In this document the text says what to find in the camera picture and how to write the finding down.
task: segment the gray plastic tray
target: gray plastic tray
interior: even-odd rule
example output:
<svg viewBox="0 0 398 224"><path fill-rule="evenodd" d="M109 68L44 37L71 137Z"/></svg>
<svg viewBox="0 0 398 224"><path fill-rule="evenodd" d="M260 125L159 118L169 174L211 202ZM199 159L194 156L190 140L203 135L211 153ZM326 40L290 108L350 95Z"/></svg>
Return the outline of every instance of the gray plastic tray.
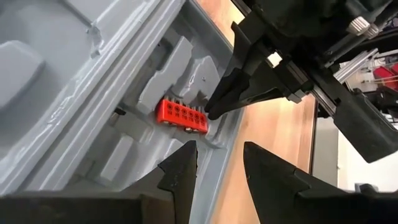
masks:
<svg viewBox="0 0 398 224"><path fill-rule="evenodd" d="M190 223L209 223L242 112L209 121L199 135L157 124L154 110L164 95L205 106L231 55L196 1L161 1L18 190L120 191L194 139ZM117 117L117 106L127 114Z"/></svg>
<svg viewBox="0 0 398 224"><path fill-rule="evenodd" d="M0 2L0 193L24 181L158 3Z"/></svg>

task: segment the screw head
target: screw head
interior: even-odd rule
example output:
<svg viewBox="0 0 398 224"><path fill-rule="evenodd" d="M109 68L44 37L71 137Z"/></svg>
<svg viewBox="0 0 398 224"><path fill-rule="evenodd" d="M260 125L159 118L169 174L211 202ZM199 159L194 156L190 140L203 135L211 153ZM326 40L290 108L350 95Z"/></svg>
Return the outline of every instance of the screw head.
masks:
<svg viewBox="0 0 398 224"><path fill-rule="evenodd" d="M375 38L375 36L377 36L379 33L380 33L380 29L376 25L371 24L370 28L364 33L364 35L368 39L372 39L372 38Z"/></svg>
<svg viewBox="0 0 398 224"><path fill-rule="evenodd" d="M370 28L370 26L370 23L366 19L362 16L358 16L350 22L347 27L347 31L351 34L362 35Z"/></svg>

